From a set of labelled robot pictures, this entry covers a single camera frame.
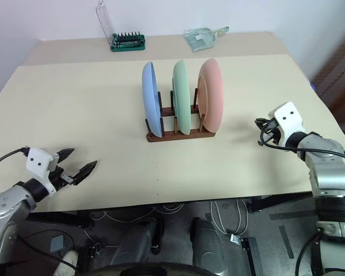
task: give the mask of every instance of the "beige tabletop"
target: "beige tabletop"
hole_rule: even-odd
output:
[[[192,59],[220,56],[288,53],[281,40],[269,32],[228,33],[214,48],[192,52],[182,35],[147,36],[145,50],[111,52],[107,39],[39,41],[23,65],[119,62],[126,60]]]
[[[111,208],[161,202],[247,197],[311,189],[295,154],[257,145],[257,117],[293,101],[308,132],[345,135],[286,53],[219,56],[224,115],[215,137],[148,143],[141,72],[148,60],[71,62],[19,67],[0,93],[0,156],[28,145],[75,147],[69,174],[99,160],[77,187],[39,203],[38,211]],[[178,59],[152,59],[163,106],[170,104]],[[190,95],[206,58],[188,58]],[[197,125],[197,115],[192,115]],[[172,130],[172,118],[164,119]],[[26,180],[25,157],[0,164],[0,191]]]

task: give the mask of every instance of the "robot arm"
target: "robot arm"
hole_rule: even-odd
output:
[[[18,227],[36,207],[36,203],[46,196],[52,197],[67,184],[79,184],[97,164],[97,161],[91,162],[74,177],[69,177],[57,165],[73,152],[73,148],[54,155],[39,148],[24,149],[23,153],[27,156],[26,169],[32,178],[0,193],[0,264],[10,260]]]
[[[269,118],[255,120],[261,129],[259,145],[293,151],[309,168],[319,218],[316,228],[322,233],[321,241],[315,244],[321,273],[315,273],[312,265],[313,275],[323,275],[327,269],[345,271],[345,151],[336,141],[314,132],[307,134],[292,102],[271,111]]]

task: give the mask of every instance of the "dish rack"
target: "dish rack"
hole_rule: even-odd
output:
[[[190,114],[199,114],[198,105],[197,105],[197,93],[198,89],[195,89],[194,92],[194,102],[192,105],[190,105]],[[161,102],[161,93],[158,91],[158,98],[159,98],[159,106],[160,106],[160,123],[161,123],[161,129],[162,129],[162,137],[157,137],[151,132],[151,128],[148,125],[148,120],[145,119],[145,123],[147,125],[148,133],[146,135],[147,141],[152,142],[163,142],[163,141],[176,141],[176,140],[186,140],[186,139],[197,139],[197,138],[207,138],[207,137],[213,137],[215,136],[215,132],[209,132],[205,127],[203,126],[203,121],[205,119],[205,115],[202,114],[200,118],[200,127],[197,129],[191,129],[190,134],[186,135],[179,131],[178,129],[178,120],[175,115],[174,110],[174,95],[173,91],[170,91],[170,107],[163,108],[162,102]],[[163,126],[163,119],[162,117],[171,117],[174,116],[174,130],[173,131],[164,131]]]

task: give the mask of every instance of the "green case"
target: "green case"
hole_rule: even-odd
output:
[[[145,49],[145,38],[143,34],[113,33],[110,50],[113,52],[141,51]]]

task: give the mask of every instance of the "gray floor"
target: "gray floor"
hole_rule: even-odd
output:
[[[234,231],[237,227],[238,217],[235,200],[217,201],[223,224],[227,230]],[[243,220],[245,211],[240,205]],[[278,205],[259,213],[249,214],[248,229],[242,237],[255,237],[257,239],[264,275],[293,275],[297,255],[305,241],[315,231],[316,216],[314,215],[314,202],[312,198]],[[130,220],[148,213],[151,207],[136,207],[132,209],[111,210],[108,213],[121,220]],[[152,217],[163,216],[166,223],[162,251],[159,255],[150,255],[150,262],[177,262],[191,264],[193,252],[189,239],[190,223],[193,217],[202,217],[210,220],[209,201],[191,202],[176,214],[163,215],[156,212]],[[95,221],[95,226],[89,229],[89,234],[101,241],[104,245],[116,246],[133,224],[117,223],[104,217]],[[26,237],[32,233],[45,229],[61,229],[68,232],[74,239],[76,248],[85,244],[92,244],[82,229],[63,227],[53,224],[42,224],[27,221],[20,231]],[[46,232],[27,238],[33,246],[47,251],[51,238],[59,235],[56,232]],[[246,253],[237,245],[231,243],[228,237],[220,234],[228,264],[229,275],[250,275]],[[70,239],[66,239],[67,247],[71,248]],[[115,247],[105,248],[91,263],[92,269],[106,266],[116,250]],[[309,252],[305,254],[300,275],[312,275],[309,265]],[[52,275],[57,264],[17,242],[13,260],[28,260],[29,262],[13,266],[8,269],[8,275]]]

